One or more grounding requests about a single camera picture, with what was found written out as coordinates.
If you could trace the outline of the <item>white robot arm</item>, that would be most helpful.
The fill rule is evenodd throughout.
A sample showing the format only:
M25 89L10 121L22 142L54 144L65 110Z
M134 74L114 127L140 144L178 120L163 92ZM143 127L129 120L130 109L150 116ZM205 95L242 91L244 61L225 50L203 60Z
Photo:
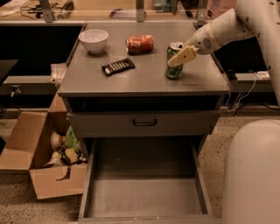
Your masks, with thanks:
M236 0L235 7L199 28L167 65L256 37L280 104L279 23L277 0ZM280 224L279 120L251 122L234 135L225 163L222 224Z

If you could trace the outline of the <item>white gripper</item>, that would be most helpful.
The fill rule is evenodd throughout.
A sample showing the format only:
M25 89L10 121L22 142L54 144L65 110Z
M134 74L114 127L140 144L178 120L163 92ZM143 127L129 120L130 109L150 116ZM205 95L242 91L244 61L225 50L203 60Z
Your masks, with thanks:
M184 45L169 45L167 50L168 67L178 67L191 60L197 54L206 55L221 48L213 31L213 23L210 22L200 27Z

